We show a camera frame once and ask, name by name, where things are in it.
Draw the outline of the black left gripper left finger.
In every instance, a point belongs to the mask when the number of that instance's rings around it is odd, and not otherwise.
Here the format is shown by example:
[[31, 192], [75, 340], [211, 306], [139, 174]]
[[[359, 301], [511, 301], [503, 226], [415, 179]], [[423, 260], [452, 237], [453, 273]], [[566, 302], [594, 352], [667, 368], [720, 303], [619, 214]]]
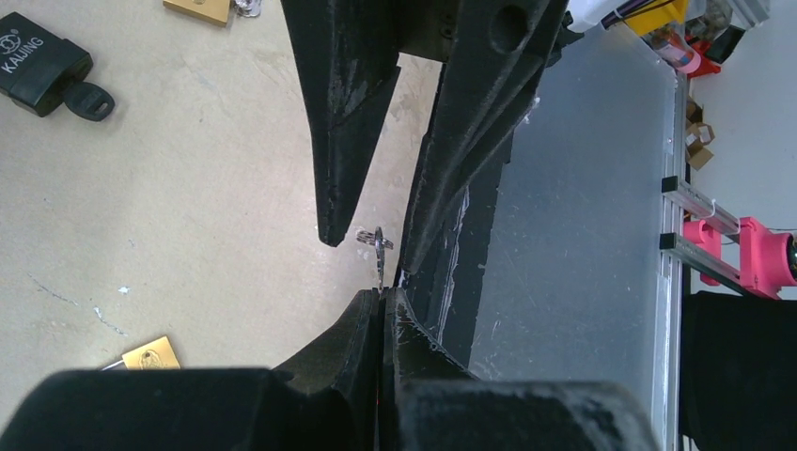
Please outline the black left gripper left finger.
[[42, 381], [5, 450], [369, 450], [381, 323], [377, 291], [274, 368], [69, 370]]

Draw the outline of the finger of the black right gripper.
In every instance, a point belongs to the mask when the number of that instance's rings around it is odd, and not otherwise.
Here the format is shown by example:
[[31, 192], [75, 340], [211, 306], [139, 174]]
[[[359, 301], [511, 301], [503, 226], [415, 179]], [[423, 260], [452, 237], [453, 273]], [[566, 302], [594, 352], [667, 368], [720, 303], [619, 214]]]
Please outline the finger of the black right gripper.
[[352, 223], [400, 74], [392, 1], [285, 1], [311, 144], [320, 241]]
[[530, 106], [565, 1], [460, 1], [422, 139], [399, 266], [417, 272], [454, 198], [486, 166]]

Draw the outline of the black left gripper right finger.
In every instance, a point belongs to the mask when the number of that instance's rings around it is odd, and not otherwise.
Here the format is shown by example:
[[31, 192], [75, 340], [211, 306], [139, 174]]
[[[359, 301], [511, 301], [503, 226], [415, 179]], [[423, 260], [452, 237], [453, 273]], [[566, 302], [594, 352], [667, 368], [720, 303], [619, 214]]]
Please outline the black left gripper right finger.
[[601, 381], [484, 381], [383, 295], [383, 450], [656, 450], [639, 403]]

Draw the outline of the large brass padlock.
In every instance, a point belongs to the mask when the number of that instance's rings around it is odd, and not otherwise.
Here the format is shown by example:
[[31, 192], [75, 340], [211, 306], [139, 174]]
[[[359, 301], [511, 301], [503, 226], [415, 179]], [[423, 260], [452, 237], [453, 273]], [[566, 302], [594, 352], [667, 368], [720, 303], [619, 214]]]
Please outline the large brass padlock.
[[200, 21], [225, 27], [230, 13], [229, 0], [163, 0], [165, 8]]

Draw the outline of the small silver key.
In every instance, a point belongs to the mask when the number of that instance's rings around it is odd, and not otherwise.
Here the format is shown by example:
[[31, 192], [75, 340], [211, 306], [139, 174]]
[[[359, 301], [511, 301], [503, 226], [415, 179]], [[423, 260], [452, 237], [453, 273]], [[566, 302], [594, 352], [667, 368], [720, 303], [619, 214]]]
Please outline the small silver key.
[[378, 290], [380, 293], [384, 290], [384, 275], [386, 264], [386, 251], [393, 250], [394, 244], [388, 240], [384, 234], [383, 229], [377, 226], [373, 231], [359, 230], [356, 234], [358, 242], [367, 244], [374, 247], [376, 255], [376, 269], [378, 276]]

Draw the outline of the small brass padlock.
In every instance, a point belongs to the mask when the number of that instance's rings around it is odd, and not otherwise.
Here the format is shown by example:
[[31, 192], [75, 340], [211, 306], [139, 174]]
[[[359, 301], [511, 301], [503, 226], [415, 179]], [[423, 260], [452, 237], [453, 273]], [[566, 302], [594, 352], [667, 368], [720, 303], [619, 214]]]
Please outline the small brass padlock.
[[102, 371], [108, 370], [148, 370], [181, 368], [169, 338], [164, 335], [138, 348], [129, 350], [112, 364], [106, 365]]

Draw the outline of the black-headed silver key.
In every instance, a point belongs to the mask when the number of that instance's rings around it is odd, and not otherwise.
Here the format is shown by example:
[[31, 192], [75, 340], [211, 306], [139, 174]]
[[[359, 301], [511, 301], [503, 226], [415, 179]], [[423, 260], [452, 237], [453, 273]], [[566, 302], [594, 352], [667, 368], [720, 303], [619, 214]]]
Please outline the black-headed silver key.
[[70, 86], [63, 94], [63, 102], [75, 115], [92, 122], [105, 120], [116, 106], [106, 90], [89, 82]]

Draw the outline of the black padlock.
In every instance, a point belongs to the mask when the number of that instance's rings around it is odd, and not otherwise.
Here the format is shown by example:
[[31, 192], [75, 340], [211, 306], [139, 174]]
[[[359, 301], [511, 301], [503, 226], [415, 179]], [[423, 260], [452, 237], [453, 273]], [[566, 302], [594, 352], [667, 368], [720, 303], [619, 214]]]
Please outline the black padlock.
[[19, 12], [1, 19], [1, 93], [39, 117], [62, 102], [94, 66], [88, 51]]

